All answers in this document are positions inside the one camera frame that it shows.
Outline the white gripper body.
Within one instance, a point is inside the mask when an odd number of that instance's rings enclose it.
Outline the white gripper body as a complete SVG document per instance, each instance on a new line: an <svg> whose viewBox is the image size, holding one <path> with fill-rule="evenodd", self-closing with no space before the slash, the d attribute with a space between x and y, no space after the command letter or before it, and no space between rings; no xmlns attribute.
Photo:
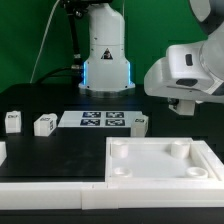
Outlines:
<svg viewBox="0 0 224 224"><path fill-rule="evenodd" d="M169 63L166 57L159 59L144 78L147 95L165 98L215 102L224 104L224 95L207 92L214 79L205 74L198 64L186 65L186 60Z"/></svg>

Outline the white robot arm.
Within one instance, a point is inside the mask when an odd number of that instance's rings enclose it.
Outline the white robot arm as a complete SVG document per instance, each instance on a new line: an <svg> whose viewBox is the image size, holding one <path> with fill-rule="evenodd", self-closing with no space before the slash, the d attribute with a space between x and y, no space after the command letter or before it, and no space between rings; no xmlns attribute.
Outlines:
<svg viewBox="0 0 224 224"><path fill-rule="evenodd" d="M172 45L144 78L149 96L224 103L224 0L188 0L208 38ZM83 93L96 96L132 90L130 63L124 54L124 19L109 4L93 5L90 55L84 62Z"/></svg>

